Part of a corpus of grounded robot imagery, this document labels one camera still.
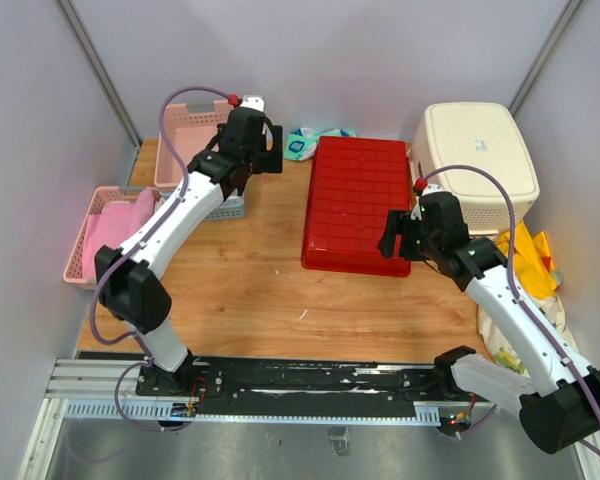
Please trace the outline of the pink perforated basket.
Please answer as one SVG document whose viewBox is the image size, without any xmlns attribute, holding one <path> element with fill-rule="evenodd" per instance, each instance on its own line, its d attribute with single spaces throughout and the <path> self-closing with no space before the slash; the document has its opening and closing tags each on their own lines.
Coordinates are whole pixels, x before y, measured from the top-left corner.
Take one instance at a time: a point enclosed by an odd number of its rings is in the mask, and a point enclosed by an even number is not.
<svg viewBox="0 0 600 480">
<path fill-rule="evenodd" d="M 170 104 L 164 115 L 164 127 L 175 150 L 188 164 L 193 156 L 217 133 L 217 124 L 225 123 L 231 111 L 226 100 L 187 105 Z M 182 172 L 159 136 L 154 170 L 154 185 L 161 193 L 171 193 L 182 179 Z"/>
</svg>

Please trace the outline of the red plastic tray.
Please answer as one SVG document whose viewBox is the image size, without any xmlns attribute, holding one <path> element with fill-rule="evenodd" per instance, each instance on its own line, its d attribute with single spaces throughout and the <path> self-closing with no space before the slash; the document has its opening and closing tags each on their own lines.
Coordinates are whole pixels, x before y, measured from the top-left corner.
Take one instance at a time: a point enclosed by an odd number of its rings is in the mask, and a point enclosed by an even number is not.
<svg viewBox="0 0 600 480">
<path fill-rule="evenodd" d="M 405 278 L 408 261 L 378 250 L 387 215 L 410 206 L 407 145 L 319 139 L 312 161 L 301 264 L 306 269 Z"/>
</svg>

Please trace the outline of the large cream perforated container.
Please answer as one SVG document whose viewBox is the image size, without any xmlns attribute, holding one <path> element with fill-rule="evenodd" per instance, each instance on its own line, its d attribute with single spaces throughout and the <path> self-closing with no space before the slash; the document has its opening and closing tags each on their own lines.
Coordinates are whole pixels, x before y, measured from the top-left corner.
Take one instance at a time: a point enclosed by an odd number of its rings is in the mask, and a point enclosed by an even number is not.
<svg viewBox="0 0 600 480">
<path fill-rule="evenodd" d="M 430 181 L 454 194 L 474 236 L 496 237 L 510 229 L 504 197 L 478 168 L 504 188 L 521 221 L 539 197 L 535 169 L 509 110 L 497 103 L 451 102 L 426 108 L 408 153 L 414 180 L 439 168 L 453 170 Z"/>
</svg>

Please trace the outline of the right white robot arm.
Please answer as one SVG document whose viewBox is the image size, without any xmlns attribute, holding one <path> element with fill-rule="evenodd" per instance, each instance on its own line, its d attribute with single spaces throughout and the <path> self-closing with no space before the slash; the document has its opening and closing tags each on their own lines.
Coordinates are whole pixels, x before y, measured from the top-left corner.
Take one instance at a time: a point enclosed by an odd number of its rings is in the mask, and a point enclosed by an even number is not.
<svg viewBox="0 0 600 480">
<path fill-rule="evenodd" d="M 470 237 L 454 195 L 430 185 L 412 210 L 389 211 L 378 249 L 385 258 L 433 262 L 491 318 L 526 368 L 517 374 L 456 347 L 435 360 L 440 397 L 468 392 L 494 403 L 549 454 L 600 431 L 600 369 L 550 324 L 495 244 Z"/>
</svg>

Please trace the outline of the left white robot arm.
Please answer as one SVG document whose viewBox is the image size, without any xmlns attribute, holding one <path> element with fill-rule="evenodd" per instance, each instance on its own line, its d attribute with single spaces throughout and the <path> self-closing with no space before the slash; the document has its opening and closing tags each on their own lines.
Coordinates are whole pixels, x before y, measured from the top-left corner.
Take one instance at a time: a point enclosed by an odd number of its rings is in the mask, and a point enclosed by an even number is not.
<svg viewBox="0 0 600 480">
<path fill-rule="evenodd" d="M 128 326 L 172 395 L 192 388 L 194 371 L 184 365 L 189 351 L 171 323 L 172 300 L 161 279 L 209 214 L 243 190 L 252 175 L 281 170 L 282 128 L 266 116 L 262 98 L 246 96 L 192 158 L 158 211 L 118 248 L 103 246 L 95 256 L 99 303 Z"/>
</svg>

